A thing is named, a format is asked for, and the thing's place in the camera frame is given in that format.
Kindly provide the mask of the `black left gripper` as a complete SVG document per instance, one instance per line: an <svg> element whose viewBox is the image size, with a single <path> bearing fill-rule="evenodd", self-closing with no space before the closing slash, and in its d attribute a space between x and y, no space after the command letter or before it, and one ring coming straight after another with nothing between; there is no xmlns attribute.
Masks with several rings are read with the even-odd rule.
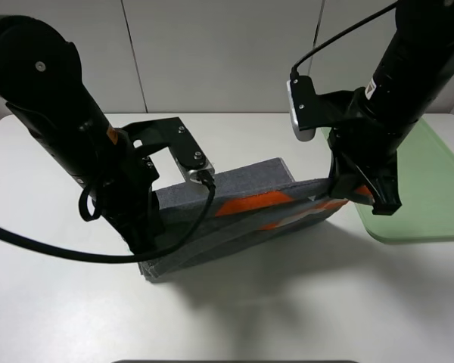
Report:
<svg viewBox="0 0 454 363"><path fill-rule="evenodd" d="M154 252L155 237L164 232L158 198L152 191L158 173L140 159L128 135L120 133L116 144L104 143L91 132L86 137L97 162L86 184L86 196L92 199L95 209L86 213L86 220L90 222L102 216L131 252Z"/></svg>

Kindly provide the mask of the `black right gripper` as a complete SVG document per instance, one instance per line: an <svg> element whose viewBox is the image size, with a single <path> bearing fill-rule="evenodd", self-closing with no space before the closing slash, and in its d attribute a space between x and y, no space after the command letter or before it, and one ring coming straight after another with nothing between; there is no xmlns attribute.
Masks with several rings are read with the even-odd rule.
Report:
<svg viewBox="0 0 454 363"><path fill-rule="evenodd" d="M328 195L357 198L363 181L374 200L372 214L392 216L402 206L396 164L401 125L392 120L363 120L352 126L329 129L332 160Z"/></svg>

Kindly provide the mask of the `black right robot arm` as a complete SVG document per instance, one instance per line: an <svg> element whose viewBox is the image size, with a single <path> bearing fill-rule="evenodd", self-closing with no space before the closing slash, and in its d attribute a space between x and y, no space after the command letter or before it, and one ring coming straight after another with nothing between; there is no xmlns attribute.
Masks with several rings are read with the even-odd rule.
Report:
<svg viewBox="0 0 454 363"><path fill-rule="evenodd" d="M323 97L331 108L331 197L386 216L402 205L397 149L454 76L454 1L400 1L395 20L373 91Z"/></svg>

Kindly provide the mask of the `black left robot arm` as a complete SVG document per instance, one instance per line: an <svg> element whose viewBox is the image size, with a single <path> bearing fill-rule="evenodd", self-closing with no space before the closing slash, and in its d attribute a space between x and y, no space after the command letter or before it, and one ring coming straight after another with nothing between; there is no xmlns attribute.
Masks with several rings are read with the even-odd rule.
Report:
<svg viewBox="0 0 454 363"><path fill-rule="evenodd" d="M81 186L83 220L105 219L135 254L158 251L153 171L87 91L72 42L43 21L0 15L0 98Z"/></svg>

